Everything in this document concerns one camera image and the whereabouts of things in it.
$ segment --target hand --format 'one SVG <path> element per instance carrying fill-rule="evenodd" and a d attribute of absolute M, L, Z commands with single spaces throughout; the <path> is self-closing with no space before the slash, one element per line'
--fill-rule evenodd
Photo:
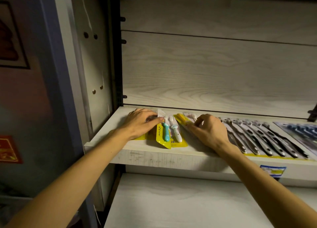
<path fill-rule="evenodd" d="M 150 116 L 157 116 L 157 113 L 149 109 L 136 109 L 128 114 L 120 129 L 127 133 L 129 140 L 138 138 L 164 120 L 164 117 L 158 117 L 146 122 Z"/>
<path fill-rule="evenodd" d="M 188 123 L 188 128 L 201 142 L 215 150 L 217 154 L 224 149 L 232 148 L 226 127 L 218 118 L 210 114 L 201 115 L 194 124 Z"/>

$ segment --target left arm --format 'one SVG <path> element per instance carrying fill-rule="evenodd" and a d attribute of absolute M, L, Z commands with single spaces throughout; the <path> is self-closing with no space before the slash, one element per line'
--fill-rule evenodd
<path fill-rule="evenodd" d="M 148 109 L 129 113 L 125 124 L 79 159 L 52 184 L 30 201 L 6 228 L 65 228 L 85 200 L 101 173 L 125 144 L 145 134 L 163 118 Z"/>

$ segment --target right arm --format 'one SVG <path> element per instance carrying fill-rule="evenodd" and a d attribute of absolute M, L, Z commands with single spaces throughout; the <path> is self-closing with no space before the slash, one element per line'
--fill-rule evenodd
<path fill-rule="evenodd" d="M 226 127 L 218 118 L 201 115 L 195 124 L 188 124 L 188 127 L 227 162 L 275 228 L 317 228 L 317 212 L 232 145 Z"/>

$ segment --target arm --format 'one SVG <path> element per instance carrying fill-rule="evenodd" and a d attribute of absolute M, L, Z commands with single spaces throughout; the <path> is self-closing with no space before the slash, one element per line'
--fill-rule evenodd
<path fill-rule="evenodd" d="M 227 162 L 274 227 L 317 227 L 317 212 L 232 145 L 225 126 L 218 118 L 201 115 L 195 124 L 188 126 Z"/>
<path fill-rule="evenodd" d="M 30 201 L 6 228 L 65 228 L 114 156 L 129 140 L 162 122 L 163 118 L 145 122 L 146 118 L 155 115 L 148 109 L 129 113 L 121 128 L 114 130 Z"/>

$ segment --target white shelf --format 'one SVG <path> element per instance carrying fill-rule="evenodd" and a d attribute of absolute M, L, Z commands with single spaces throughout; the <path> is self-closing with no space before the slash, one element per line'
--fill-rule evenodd
<path fill-rule="evenodd" d="M 317 190 L 288 189 L 317 210 Z M 273 226 L 242 183 L 123 174 L 109 227 Z"/>
<path fill-rule="evenodd" d="M 88 151 L 93 148 L 106 134 L 108 134 L 110 130 L 119 127 L 124 122 L 127 114 L 135 109 L 135 106 L 125 106 L 116 110 L 116 112 L 106 122 L 106 124 L 101 128 L 101 130 L 96 134 L 91 142 L 85 144 L 85 150 Z M 317 157 L 314 154 L 312 154 L 299 142 L 272 123 L 273 121 L 306 123 L 303 119 L 229 114 L 210 111 L 192 111 L 166 108 L 162 109 L 170 114 L 191 111 L 195 112 L 198 116 L 201 114 L 210 113 L 216 117 L 253 119 L 262 122 L 265 121 L 271 124 L 271 129 L 276 130 L 279 132 L 279 134 L 287 137 L 289 140 L 306 151 L 312 158 L 317 160 Z M 222 160 L 210 148 L 204 146 L 200 142 L 195 141 L 195 139 L 185 131 L 183 132 L 183 135 L 185 140 L 188 142 L 188 146 L 183 148 L 172 148 L 170 150 L 164 148 L 156 141 L 129 141 L 127 145 L 119 152 L 119 154 L 117 154 L 117 156 L 111 161 L 111 163 L 234 174 L 233 170 L 224 162 L 224 160 Z M 283 174 L 283 178 L 317 181 L 317 162 L 315 161 L 253 156 L 248 156 L 248 158 L 258 165 L 286 166 L 287 169 Z"/>

